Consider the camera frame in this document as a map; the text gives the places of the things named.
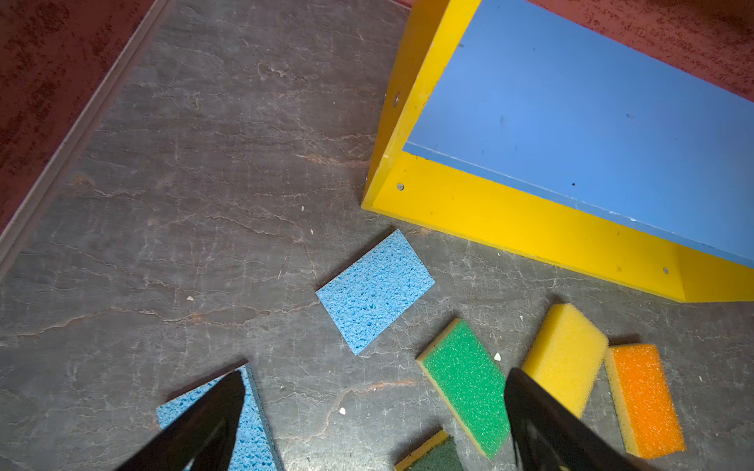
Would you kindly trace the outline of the orange scourer yellow sponge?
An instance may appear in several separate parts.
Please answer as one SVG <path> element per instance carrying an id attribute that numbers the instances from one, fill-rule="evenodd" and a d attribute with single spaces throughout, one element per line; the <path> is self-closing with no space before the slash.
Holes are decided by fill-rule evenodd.
<path id="1" fill-rule="evenodd" d="M 685 451 L 657 347 L 647 343 L 609 347 L 605 367 L 626 452 L 654 459 Z"/>

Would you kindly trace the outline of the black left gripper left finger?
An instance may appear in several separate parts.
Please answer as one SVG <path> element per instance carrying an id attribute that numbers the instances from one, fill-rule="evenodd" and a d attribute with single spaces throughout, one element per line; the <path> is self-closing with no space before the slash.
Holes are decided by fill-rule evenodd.
<path id="1" fill-rule="evenodd" d="M 226 470 L 245 400 L 242 375 L 226 375 L 121 470 Z"/>

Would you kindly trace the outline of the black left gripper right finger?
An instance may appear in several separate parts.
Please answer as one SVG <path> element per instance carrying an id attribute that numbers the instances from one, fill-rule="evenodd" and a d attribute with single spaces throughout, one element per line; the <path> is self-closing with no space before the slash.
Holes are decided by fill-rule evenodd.
<path id="1" fill-rule="evenodd" d="M 520 368 L 508 374 L 505 406 L 520 470 L 636 470 Z"/>

